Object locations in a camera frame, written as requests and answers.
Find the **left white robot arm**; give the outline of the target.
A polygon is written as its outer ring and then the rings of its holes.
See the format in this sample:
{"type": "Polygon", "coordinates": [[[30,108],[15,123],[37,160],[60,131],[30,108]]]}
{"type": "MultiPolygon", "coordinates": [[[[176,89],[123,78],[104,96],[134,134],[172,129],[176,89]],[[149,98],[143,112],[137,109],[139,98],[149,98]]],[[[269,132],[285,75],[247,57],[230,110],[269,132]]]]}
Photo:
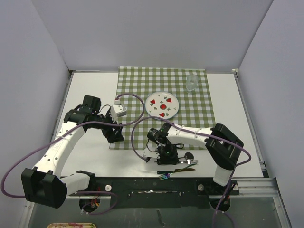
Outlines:
{"type": "Polygon", "coordinates": [[[99,114],[100,109],[100,98],[85,95],[82,104],[66,113],[56,142],[32,169],[25,169],[21,174],[27,201],[58,209],[69,195],[79,191],[85,195],[95,193],[97,183],[94,173],[77,171],[63,177],[61,172],[75,145],[88,129],[101,130],[109,143],[124,140],[122,126],[117,119],[126,115],[125,106],[116,101],[105,115],[99,114]]]}

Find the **silver fork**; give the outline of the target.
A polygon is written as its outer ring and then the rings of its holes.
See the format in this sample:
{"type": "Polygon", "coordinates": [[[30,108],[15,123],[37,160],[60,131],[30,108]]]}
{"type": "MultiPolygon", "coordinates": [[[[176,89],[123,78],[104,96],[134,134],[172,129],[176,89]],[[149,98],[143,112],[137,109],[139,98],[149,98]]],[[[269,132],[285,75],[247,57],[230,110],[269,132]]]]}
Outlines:
{"type": "Polygon", "coordinates": [[[195,159],[187,159],[183,161],[178,161],[178,164],[186,164],[186,165],[197,165],[199,162],[195,159]]]}

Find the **black spoon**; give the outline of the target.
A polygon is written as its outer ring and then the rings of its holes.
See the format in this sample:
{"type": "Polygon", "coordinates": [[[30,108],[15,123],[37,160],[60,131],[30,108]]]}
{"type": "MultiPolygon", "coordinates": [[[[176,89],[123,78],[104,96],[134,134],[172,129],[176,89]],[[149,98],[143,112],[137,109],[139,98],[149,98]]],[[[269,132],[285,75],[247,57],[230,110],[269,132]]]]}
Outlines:
{"type": "Polygon", "coordinates": [[[188,159],[191,160],[191,159],[194,159],[194,155],[191,152],[186,152],[183,157],[179,157],[179,159],[182,159],[182,158],[184,158],[186,160],[188,160],[188,159]]]}

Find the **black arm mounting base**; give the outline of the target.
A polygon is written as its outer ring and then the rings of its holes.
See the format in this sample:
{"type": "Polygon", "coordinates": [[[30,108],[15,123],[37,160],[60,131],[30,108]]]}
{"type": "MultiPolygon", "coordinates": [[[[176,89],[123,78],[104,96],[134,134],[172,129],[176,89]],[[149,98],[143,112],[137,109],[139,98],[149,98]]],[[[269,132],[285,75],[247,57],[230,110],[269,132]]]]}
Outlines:
{"type": "Polygon", "coordinates": [[[96,212],[106,197],[113,209],[208,209],[221,198],[227,209],[230,197],[237,195],[237,181],[222,187],[212,178],[97,178],[94,189],[74,194],[80,198],[80,208],[89,213],[96,212]]]}

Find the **clear drinking glass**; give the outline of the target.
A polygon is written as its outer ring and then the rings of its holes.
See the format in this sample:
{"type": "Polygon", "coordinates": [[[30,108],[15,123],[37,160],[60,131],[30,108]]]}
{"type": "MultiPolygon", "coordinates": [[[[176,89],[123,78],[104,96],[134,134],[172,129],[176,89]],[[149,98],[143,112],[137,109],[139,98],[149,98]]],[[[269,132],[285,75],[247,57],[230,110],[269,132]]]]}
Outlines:
{"type": "Polygon", "coordinates": [[[186,79],[186,92],[187,93],[192,93],[197,85],[198,85],[198,76],[197,75],[188,75],[186,79]]]}

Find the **white plate with strawberries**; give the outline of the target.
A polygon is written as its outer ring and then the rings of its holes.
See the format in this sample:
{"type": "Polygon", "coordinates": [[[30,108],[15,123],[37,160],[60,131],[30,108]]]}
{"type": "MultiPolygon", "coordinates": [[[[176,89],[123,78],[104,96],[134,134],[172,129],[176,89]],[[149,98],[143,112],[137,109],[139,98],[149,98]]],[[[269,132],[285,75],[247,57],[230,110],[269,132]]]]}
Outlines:
{"type": "Polygon", "coordinates": [[[145,110],[149,116],[171,119],[177,114],[179,107],[178,99],[169,92],[155,92],[145,100],[145,110]]]}

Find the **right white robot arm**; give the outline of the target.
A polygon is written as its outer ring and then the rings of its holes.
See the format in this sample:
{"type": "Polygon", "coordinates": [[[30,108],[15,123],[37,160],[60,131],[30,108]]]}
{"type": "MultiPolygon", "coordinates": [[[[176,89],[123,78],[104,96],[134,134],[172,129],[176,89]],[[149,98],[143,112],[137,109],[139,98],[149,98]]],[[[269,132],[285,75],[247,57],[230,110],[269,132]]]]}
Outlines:
{"type": "Polygon", "coordinates": [[[176,165],[179,158],[177,149],[184,145],[197,146],[208,150],[216,163],[212,190],[223,194],[228,189],[228,180],[236,167],[243,142],[225,125],[216,124],[211,128],[191,128],[164,123],[159,129],[151,128],[148,140],[157,145],[156,163],[176,165]]]}

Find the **green white checkered tablecloth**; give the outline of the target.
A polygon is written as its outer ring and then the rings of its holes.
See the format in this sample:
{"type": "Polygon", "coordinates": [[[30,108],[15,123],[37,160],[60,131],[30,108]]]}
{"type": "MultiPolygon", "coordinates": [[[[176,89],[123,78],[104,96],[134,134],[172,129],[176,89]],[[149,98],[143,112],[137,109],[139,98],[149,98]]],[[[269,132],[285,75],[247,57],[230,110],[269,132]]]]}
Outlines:
{"type": "Polygon", "coordinates": [[[187,127],[209,128],[216,124],[204,69],[121,66],[117,95],[130,123],[141,114],[157,116],[187,127]]]}

